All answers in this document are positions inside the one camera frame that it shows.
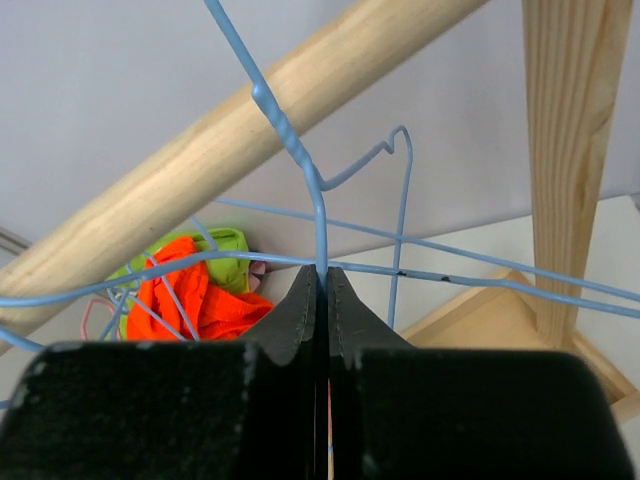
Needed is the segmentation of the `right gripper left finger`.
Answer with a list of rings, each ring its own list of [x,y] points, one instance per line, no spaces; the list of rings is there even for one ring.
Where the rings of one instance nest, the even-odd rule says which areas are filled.
[[[317,275],[221,342],[58,342],[1,423],[5,479],[311,479]]]

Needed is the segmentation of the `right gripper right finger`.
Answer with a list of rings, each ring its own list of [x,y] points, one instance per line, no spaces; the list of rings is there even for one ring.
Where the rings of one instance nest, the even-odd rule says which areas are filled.
[[[338,479],[631,479],[604,391],[570,353],[420,349],[327,276]]]

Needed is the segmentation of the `pink wire hanger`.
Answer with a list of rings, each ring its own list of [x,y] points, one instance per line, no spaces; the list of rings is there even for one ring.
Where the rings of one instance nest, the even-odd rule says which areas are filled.
[[[80,321],[82,340],[120,340],[119,318],[112,302],[102,297],[90,298]]]

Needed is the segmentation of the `orange shorts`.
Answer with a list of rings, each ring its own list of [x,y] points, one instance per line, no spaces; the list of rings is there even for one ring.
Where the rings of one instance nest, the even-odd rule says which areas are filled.
[[[248,286],[251,261],[206,260],[141,282],[121,321],[128,340],[232,340],[270,313],[274,305]]]

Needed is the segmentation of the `blue hanger of orange shorts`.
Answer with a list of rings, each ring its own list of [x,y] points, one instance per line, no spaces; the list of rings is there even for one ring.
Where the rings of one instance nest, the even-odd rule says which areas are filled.
[[[276,263],[285,263],[306,266],[310,265],[312,261],[310,259],[301,257],[290,257],[275,254],[263,254],[263,253],[250,253],[250,252],[235,252],[235,251],[205,251],[203,253],[192,254],[183,259],[173,262],[161,264],[159,266],[143,269],[138,272],[130,273],[121,277],[117,277],[113,280],[106,280],[99,283],[89,284],[57,294],[48,294],[40,296],[27,296],[27,297],[2,297],[1,305],[5,308],[18,309],[28,307],[40,307],[46,305],[53,305],[57,303],[76,300],[80,297],[87,296],[89,294],[96,293],[100,290],[106,290],[118,285],[124,285],[134,280],[150,280],[159,278],[175,270],[184,269],[190,267],[199,262],[205,260],[213,260],[220,258],[237,257],[241,259],[250,260],[268,260]],[[377,266],[363,263],[343,262],[331,260],[328,262],[331,267],[341,268],[349,272],[383,275],[389,277],[402,277],[421,281],[431,281],[438,283],[448,283],[458,286],[466,287],[491,287],[491,288],[507,288],[515,290],[521,293],[532,295],[542,298],[544,300],[550,300],[557,303],[561,303],[569,306],[576,306],[592,311],[598,311],[613,315],[618,315],[627,318],[637,319],[639,317],[639,310],[637,308],[623,307],[610,303],[587,300],[572,297],[569,295],[551,293],[539,289],[537,287],[526,286],[515,281],[509,280],[497,280],[497,279],[483,279],[475,277],[465,277],[453,274],[444,274],[437,272],[429,272],[423,270],[412,270],[407,268],[393,268],[385,266]]]

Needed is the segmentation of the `pink patterned shorts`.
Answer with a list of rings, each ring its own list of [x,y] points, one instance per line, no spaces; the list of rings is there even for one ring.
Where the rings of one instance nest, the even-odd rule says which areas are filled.
[[[248,268],[248,286],[250,292],[256,292],[266,275],[266,263],[252,261]]]

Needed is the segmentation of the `lime green shorts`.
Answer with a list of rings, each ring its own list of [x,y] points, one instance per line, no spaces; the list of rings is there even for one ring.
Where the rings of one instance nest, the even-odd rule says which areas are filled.
[[[249,251],[244,234],[237,229],[225,227],[211,228],[209,229],[209,235],[216,244],[216,251]],[[209,242],[200,232],[174,233],[161,238],[158,242],[147,248],[147,252],[152,255],[153,259],[149,259],[145,253],[141,253],[134,257],[129,265],[134,272],[137,272],[209,250]],[[131,297],[126,301],[126,311],[128,313],[128,303],[131,301],[134,301]],[[121,317],[121,321],[127,317],[128,313]],[[124,336],[125,328],[121,323],[120,328]]]

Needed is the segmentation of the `blue hanger of olive shorts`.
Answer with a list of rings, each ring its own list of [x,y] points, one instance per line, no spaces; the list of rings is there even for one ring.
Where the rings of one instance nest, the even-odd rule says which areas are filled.
[[[275,131],[285,147],[285,150],[303,173],[313,207],[313,215],[311,216],[315,225],[315,257],[313,263],[317,267],[322,282],[326,281],[329,266],[328,218],[324,194],[346,183],[367,166],[376,156],[381,154],[381,152],[393,154],[396,150],[396,137],[403,137],[406,145],[407,161],[401,190],[396,232],[392,235],[392,239],[394,240],[392,267],[397,269],[400,266],[401,260],[402,236],[404,234],[409,186],[414,163],[414,150],[407,128],[403,125],[396,127],[391,131],[386,140],[376,144],[363,157],[353,162],[336,176],[328,180],[324,179],[316,168],[309,151],[302,143],[289,118],[280,108],[264,75],[254,61],[254,58],[221,3],[218,1],[207,1],[205,5],[251,81],[251,97],[253,102],[266,117],[271,128]]]

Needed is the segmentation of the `blue hanger of green shorts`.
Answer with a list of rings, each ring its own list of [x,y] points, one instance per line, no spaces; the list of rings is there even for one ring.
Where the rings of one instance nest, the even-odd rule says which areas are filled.
[[[299,212],[299,211],[295,211],[295,210],[291,210],[291,209],[285,209],[285,208],[279,208],[279,207],[271,207],[271,206],[267,206],[267,205],[263,205],[263,204],[259,204],[259,203],[255,203],[255,202],[246,202],[246,201],[240,201],[240,200],[233,200],[233,199],[223,198],[223,197],[216,198],[215,202],[216,203],[225,204],[225,205],[231,205],[231,206],[235,206],[235,207],[241,207],[241,208],[247,208],[247,209],[252,209],[252,210],[258,210],[258,211],[262,211],[262,212],[268,212],[268,213],[287,216],[287,217],[300,218],[300,219],[305,219],[305,220],[313,220],[314,219],[314,216],[312,214],[307,214],[307,213],[303,213],[303,212]],[[518,262],[506,260],[506,259],[503,259],[503,258],[495,257],[495,256],[490,256],[490,255],[481,254],[481,253],[478,253],[478,252],[473,252],[473,251],[469,251],[469,250],[465,250],[465,249],[461,249],[461,248],[457,248],[457,247],[453,247],[453,246],[448,246],[448,245],[437,243],[437,242],[434,242],[434,241],[431,241],[431,240],[422,240],[422,239],[419,239],[419,238],[416,238],[416,237],[411,237],[411,236],[408,236],[408,235],[400,235],[400,234],[397,234],[397,233],[383,231],[383,230],[376,229],[376,228],[373,228],[373,227],[362,226],[362,225],[358,225],[358,224],[354,224],[354,223],[350,223],[350,222],[346,222],[346,221],[341,221],[341,220],[336,220],[336,219],[331,219],[331,218],[328,218],[326,220],[326,223],[329,224],[329,225],[332,225],[332,226],[336,226],[336,227],[340,227],[340,228],[344,228],[344,229],[348,229],[348,230],[354,230],[354,231],[358,231],[358,232],[362,232],[362,233],[367,233],[367,234],[370,234],[370,235],[374,235],[374,236],[378,236],[378,237],[384,237],[384,238],[388,238],[388,239],[392,239],[392,240],[399,240],[402,243],[415,244],[415,245],[419,245],[419,246],[422,246],[422,247],[443,251],[443,252],[446,252],[446,253],[450,253],[450,254],[454,254],[454,255],[457,255],[457,256],[466,257],[466,258],[470,258],[470,259],[473,259],[473,260],[478,260],[478,261],[489,263],[489,264],[493,264],[493,265],[513,268],[513,269],[519,270],[521,272],[527,272],[527,273],[531,273],[531,274],[534,274],[534,275],[539,275],[539,276],[542,276],[542,277],[550,278],[550,279],[553,279],[553,280],[556,280],[556,281],[561,281],[563,283],[567,283],[567,284],[570,284],[570,285],[580,286],[580,287],[583,287],[583,288],[586,288],[586,289],[589,289],[589,290],[610,294],[610,295],[613,295],[613,296],[618,297],[618,298],[624,298],[624,299],[628,299],[628,300],[635,301],[635,302],[639,301],[639,294],[635,293],[635,292],[631,292],[631,291],[628,291],[628,290],[623,290],[623,289],[620,289],[620,288],[617,288],[617,287],[605,285],[605,284],[598,283],[598,282],[592,282],[592,281],[588,281],[588,280],[581,280],[581,279],[578,279],[576,277],[571,277],[571,276],[566,275],[566,274],[554,273],[554,272],[551,272],[551,271],[543,270],[543,269],[540,269],[540,268],[537,268],[537,267],[533,267],[533,266],[530,266],[530,265],[526,265],[526,264],[523,264],[523,263],[518,263]]]

